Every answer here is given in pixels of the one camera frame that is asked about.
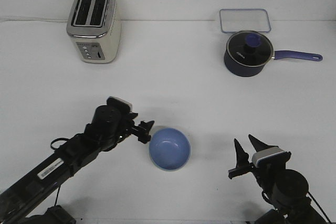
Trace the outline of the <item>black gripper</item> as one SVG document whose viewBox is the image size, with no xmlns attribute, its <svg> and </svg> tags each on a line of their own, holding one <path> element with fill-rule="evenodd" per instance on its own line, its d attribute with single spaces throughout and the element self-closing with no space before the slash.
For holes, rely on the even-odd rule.
<svg viewBox="0 0 336 224">
<path fill-rule="evenodd" d="M 270 145 L 260 141 L 251 134 L 248 135 L 248 138 L 256 152 L 270 148 Z M 236 167 L 228 171 L 230 179 L 249 172 L 257 175 L 261 175 L 262 173 L 270 174 L 272 170 L 283 169 L 286 166 L 286 162 L 291 158 L 291 152 L 285 151 L 283 154 L 262 161 L 259 167 L 255 167 L 252 161 L 249 161 L 248 153 L 244 151 L 237 139 L 234 139 L 234 147 L 236 151 Z"/>
<path fill-rule="evenodd" d="M 96 108 L 92 122 L 89 124 L 89 138 L 98 145 L 117 145 L 129 135 L 138 137 L 138 141 L 146 144 L 151 140 L 149 134 L 154 121 L 141 121 L 134 124 L 137 113 L 123 113 L 121 109 L 111 105 L 101 105 Z"/>
</svg>

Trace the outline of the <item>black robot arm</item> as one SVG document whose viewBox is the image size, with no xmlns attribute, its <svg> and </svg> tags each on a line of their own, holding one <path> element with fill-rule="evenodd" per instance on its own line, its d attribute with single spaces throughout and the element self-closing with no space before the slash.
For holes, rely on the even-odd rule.
<svg viewBox="0 0 336 224">
<path fill-rule="evenodd" d="M 136 117 L 128 104 L 113 98 L 97 107 L 83 133 L 63 138 L 64 143 L 52 155 L 1 193 L 1 223 L 76 223 L 60 205 L 42 215 L 27 215 L 99 153 L 112 150 L 130 135 L 141 143 L 149 142 L 154 121 L 135 125 Z"/>
<path fill-rule="evenodd" d="M 267 145 L 251 134 L 248 138 L 256 152 L 249 161 L 248 153 L 234 139 L 236 167 L 228 171 L 228 177 L 252 173 L 262 189 L 264 201 L 273 206 L 254 223 L 331 223 L 309 192 L 306 178 L 286 168 L 291 153 L 277 145 Z"/>
</svg>

